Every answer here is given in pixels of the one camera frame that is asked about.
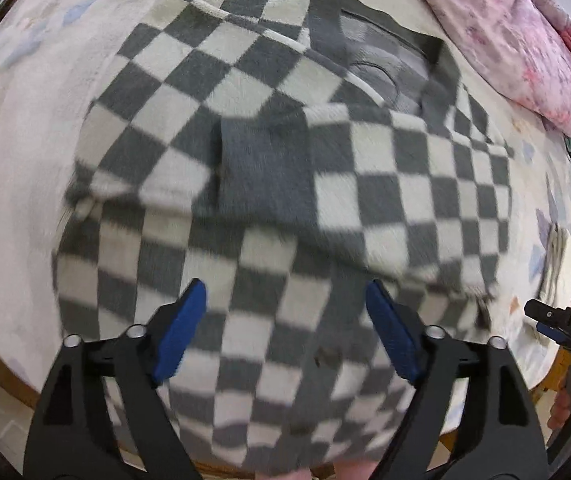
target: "silver bolt head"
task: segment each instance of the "silver bolt head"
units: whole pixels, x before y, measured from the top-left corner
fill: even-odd
[[[438,325],[430,325],[425,327],[425,335],[432,339],[443,339],[445,337],[445,330]]]
[[[498,335],[492,336],[492,337],[489,339],[488,343],[489,343],[491,346],[494,346],[494,348],[498,348],[499,350],[504,350],[504,349],[507,348],[507,341],[506,341],[504,338],[502,338],[501,336],[498,336]]]
[[[79,346],[82,343],[83,339],[78,334],[72,334],[67,336],[64,339],[64,346],[66,348],[74,348],[75,346]]]
[[[131,339],[139,339],[140,337],[146,335],[146,332],[146,327],[137,324],[128,328],[128,330],[126,330],[126,335]]]

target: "fleece blanket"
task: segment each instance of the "fleece blanket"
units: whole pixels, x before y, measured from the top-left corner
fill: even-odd
[[[351,71],[364,61],[391,104]],[[380,458],[399,396],[364,286],[389,278],[483,337],[512,156],[443,41],[358,0],[158,0],[82,126],[55,259],[64,330],[114,335],[199,277],[208,312],[170,381],[191,456],[270,474]]]
[[[571,18],[555,0],[427,0],[504,96],[571,137]]]

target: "bed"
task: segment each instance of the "bed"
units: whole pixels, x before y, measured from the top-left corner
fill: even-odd
[[[37,391],[62,336],[51,258],[80,127],[109,57],[153,1],[19,0],[0,25],[0,359]],[[425,0],[360,1],[445,40],[470,94],[515,150],[514,234],[499,268],[491,330],[508,339],[532,388],[558,350],[523,322],[523,305],[537,294],[550,226],[565,227],[571,237],[571,163],[563,139],[472,69]],[[571,266],[565,280],[571,283]],[[570,305],[571,290],[565,294],[559,303]],[[403,391],[402,409],[411,394]],[[456,428],[464,395],[460,384],[444,431]]]

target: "floral pink fabric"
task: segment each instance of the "floral pink fabric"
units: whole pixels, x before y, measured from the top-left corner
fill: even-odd
[[[555,0],[427,0],[501,94],[571,137],[571,19]]]

